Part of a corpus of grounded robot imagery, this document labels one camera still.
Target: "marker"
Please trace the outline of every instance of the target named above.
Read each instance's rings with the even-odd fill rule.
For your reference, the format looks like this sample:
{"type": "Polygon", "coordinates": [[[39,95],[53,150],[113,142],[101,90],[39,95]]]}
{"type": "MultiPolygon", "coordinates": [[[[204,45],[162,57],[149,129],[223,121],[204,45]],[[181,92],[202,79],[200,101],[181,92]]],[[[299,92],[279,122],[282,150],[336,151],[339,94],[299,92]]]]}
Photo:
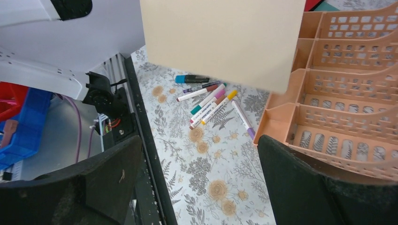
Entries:
{"type": "Polygon", "coordinates": [[[183,90],[183,93],[185,94],[185,93],[189,93],[189,92],[194,92],[194,91],[200,90],[202,88],[207,88],[207,87],[210,87],[211,85],[220,84],[220,83],[221,83],[221,81],[205,83],[205,84],[203,84],[201,86],[198,86],[198,87],[185,89],[185,90],[183,90]]]}
{"type": "Polygon", "coordinates": [[[222,95],[225,94],[225,90],[222,89],[221,91],[219,91],[216,96],[214,96],[204,107],[202,107],[194,116],[192,116],[191,120],[189,122],[193,123],[194,121],[197,121],[203,118],[203,113],[205,113],[205,111],[207,112],[207,109],[209,109],[209,107],[211,106],[212,103],[214,103],[215,101],[217,101],[222,95]]]}
{"type": "Polygon", "coordinates": [[[235,108],[235,110],[237,111],[237,113],[238,113],[240,119],[242,120],[243,125],[245,126],[245,128],[246,128],[247,132],[249,133],[250,137],[252,138],[252,140],[254,140],[254,136],[256,135],[256,132],[254,131],[254,129],[250,125],[250,123],[247,120],[246,116],[243,114],[242,109],[238,106],[238,104],[236,103],[235,100],[232,100],[231,104],[235,108]]]}
{"type": "Polygon", "coordinates": [[[178,75],[176,83],[207,83],[210,78],[199,75],[178,75]]]}
{"type": "Polygon", "coordinates": [[[215,90],[216,88],[217,88],[217,84],[212,85],[212,86],[207,87],[207,88],[203,88],[203,89],[197,90],[196,92],[192,92],[192,93],[183,95],[183,96],[177,98],[177,102],[181,102],[181,101],[187,100],[189,98],[193,98],[195,96],[202,95],[204,93],[208,93],[209,91],[215,90]]]}
{"type": "Polygon", "coordinates": [[[222,95],[215,102],[212,102],[209,107],[203,111],[202,115],[193,121],[193,123],[189,126],[189,129],[193,130],[195,127],[197,127],[202,119],[209,115],[224,99],[226,99],[225,95],[222,95]]]}
{"type": "Polygon", "coordinates": [[[216,108],[214,108],[209,115],[205,116],[202,120],[202,124],[205,125],[209,120],[216,115],[227,103],[237,94],[236,90],[233,90],[216,108]]]}
{"type": "Polygon", "coordinates": [[[226,86],[227,86],[226,83],[223,83],[223,84],[221,84],[220,86],[218,86],[217,89],[215,89],[212,93],[210,93],[210,95],[207,96],[203,101],[201,101],[201,102],[199,103],[199,105],[197,105],[195,108],[193,108],[193,109],[191,110],[191,114],[192,114],[192,115],[195,115],[195,113],[197,113],[202,107],[204,107],[214,96],[218,95],[218,94],[219,94],[219,91],[222,90],[222,89],[224,89],[226,86]]]}
{"type": "Polygon", "coordinates": [[[6,120],[6,123],[4,124],[4,134],[3,134],[3,139],[0,141],[0,149],[7,147],[7,145],[10,144],[11,138],[13,134],[16,131],[16,128],[18,126],[18,121],[16,120],[6,120]]]}

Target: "floral tablecloth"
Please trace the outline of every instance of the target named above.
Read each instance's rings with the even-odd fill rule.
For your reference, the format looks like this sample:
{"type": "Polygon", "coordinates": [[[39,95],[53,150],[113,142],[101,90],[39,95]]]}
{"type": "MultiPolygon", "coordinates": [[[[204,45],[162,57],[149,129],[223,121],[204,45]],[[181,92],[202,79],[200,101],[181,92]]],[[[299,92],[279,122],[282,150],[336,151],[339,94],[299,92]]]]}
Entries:
{"type": "MultiPolygon", "coordinates": [[[[326,2],[340,10],[364,10],[394,1],[326,2]]],[[[207,95],[177,102],[183,89],[194,86],[175,83],[175,76],[186,72],[149,63],[145,46],[131,56],[178,223],[275,224],[257,149],[232,105],[190,130],[190,111],[207,95]]],[[[227,93],[232,90],[256,130],[269,93],[228,84],[227,93]]]]}

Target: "cardboard sheet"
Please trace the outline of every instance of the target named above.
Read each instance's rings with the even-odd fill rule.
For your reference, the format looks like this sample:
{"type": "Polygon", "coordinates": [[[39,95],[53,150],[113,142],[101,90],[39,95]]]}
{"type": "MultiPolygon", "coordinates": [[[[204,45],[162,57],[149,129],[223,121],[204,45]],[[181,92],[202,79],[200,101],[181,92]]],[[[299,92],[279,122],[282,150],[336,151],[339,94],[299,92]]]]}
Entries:
{"type": "Polygon", "coordinates": [[[285,92],[306,0],[140,0],[148,61],[285,92]]]}

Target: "white marker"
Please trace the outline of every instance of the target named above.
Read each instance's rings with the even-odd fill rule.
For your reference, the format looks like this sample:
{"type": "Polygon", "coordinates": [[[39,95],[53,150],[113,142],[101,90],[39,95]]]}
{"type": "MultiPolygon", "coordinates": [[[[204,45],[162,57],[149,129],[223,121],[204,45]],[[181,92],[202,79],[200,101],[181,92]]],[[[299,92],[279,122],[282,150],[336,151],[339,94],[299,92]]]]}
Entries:
{"type": "Polygon", "coordinates": [[[219,98],[221,95],[225,94],[222,93],[222,90],[227,86],[226,83],[220,84],[218,88],[216,88],[210,95],[208,95],[203,101],[201,101],[195,108],[191,110],[191,114],[195,115],[201,108],[203,108],[213,97],[219,98]]]}
{"type": "Polygon", "coordinates": [[[205,110],[207,110],[209,108],[209,106],[211,106],[211,104],[213,102],[215,102],[217,99],[219,99],[221,96],[223,96],[225,94],[225,90],[222,89],[221,91],[219,91],[204,107],[202,107],[198,112],[196,112],[196,114],[194,116],[192,116],[190,122],[193,123],[194,121],[198,120],[198,119],[202,119],[203,116],[203,112],[205,110]]]}
{"type": "Polygon", "coordinates": [[[209,120],[216,115],[227,103],[237,94],[236,90],[233,90],[216,108],[214,108],[209,115],[203,118],[202,124],[205,125],[209,120]]]}
{"type": "Polygon", "coordinates": [[[245,126],[248,134],[250,135],[250,137],[252,138],[252,140],[254,139],[254,136],[256,135],[253,127],[250,125],[249,121],[247,120],[246,116],[243,114],[242,109],[238,106],[238,104],[236,103],[235,100],[231,101],[232,106],[235,108],[235,110],[237,111],[240,119],[243,122],[243,125],[245,126]]]}
{"type": "Polygon", "coordinates": [[[219,97],[215,102],[211,102],[209,104],[209,107],[207,107],[201,113],[201,116],[192,122],[192,124],[189,126],[189,129],[193,130],[195,127],[197,127],[200,124],[200,122],[202,121],[202,119],[205,118],[207,115],[209,115],[213,111],[213,109],[215,109],[224,99],[225,99],[225,95],[219,97]]]}
{"type": "Polygon", "coordinates": [[[193,98],[195,96],[207,93],[209,91],[215,90],[217,87],[218,87],[218,85],[215,84],[215,85],[212,85],[210,87],[203,88],[203,89],[197,90],[195,92],[189,93],[187,95],[183,95],[183,96],[177,98],[177,102],[181,102],[181,101],[187,100],[189,98],[193,98]]]}

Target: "peach desk organizer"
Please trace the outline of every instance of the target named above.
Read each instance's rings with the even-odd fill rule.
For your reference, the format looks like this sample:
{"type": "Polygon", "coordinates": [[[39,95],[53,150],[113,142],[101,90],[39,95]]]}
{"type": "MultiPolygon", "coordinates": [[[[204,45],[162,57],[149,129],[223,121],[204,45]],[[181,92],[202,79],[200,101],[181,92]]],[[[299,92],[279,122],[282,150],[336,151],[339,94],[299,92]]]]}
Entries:
{"type": "MultiPolygon", "coordinates": [[[[317,38],[327,14],[390,16],[397,6],[321,13],[316,38],[298,39],[288,90],[271,93],[253,143],[266,134],[333,166],[398,181],[398,32],[317,38]]],[[[311,30],[304,19],[301,30],[311,30]]]]}
{"type": "Polygon", "coordinates": [[[379,10],[305,12],[299,38],[373,39],[398,26],[398,2],[379,10]]]}

